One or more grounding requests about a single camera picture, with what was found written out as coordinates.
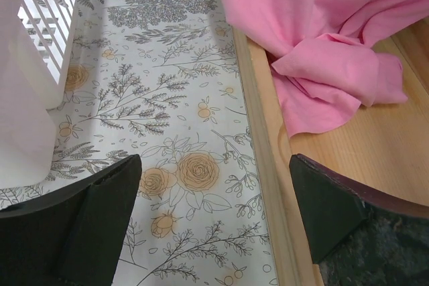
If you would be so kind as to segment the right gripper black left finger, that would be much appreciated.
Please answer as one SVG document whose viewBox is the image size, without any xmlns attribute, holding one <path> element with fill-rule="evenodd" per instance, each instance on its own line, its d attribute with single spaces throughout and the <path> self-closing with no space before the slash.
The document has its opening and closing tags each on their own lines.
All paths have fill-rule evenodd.
<svg viewBox="0 0 429 286">
<path fill-rule="evenodd" d="M 111 285 L 141 177 L 130 155 L 1 210 L 2 285 Z"/>
</svg>

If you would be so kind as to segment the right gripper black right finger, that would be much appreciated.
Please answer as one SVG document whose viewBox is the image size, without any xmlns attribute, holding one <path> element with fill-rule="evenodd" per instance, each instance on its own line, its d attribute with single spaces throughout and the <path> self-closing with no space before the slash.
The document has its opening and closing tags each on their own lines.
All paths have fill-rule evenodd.
<svg viewBox="0 0 429 286">
<path fill-rule="evenodd" d="M 345 177 L 302 154 L 291 156 L 290 175 L 312 262 L 320 264 L 376 210 L 428 223 L 428 207 Z"/>
</svg>

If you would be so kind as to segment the white plastic dish rack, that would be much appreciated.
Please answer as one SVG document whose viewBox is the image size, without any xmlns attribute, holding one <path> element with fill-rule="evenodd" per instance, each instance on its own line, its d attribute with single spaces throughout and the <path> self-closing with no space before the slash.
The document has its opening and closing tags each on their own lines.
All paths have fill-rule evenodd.
<svg viewBox="0 0 429 286">
<path fill-rule="evenodd" d="M 1 187 L 48 175 L 63 99 L 77 0 L 1 0 Z"/>
</svg>

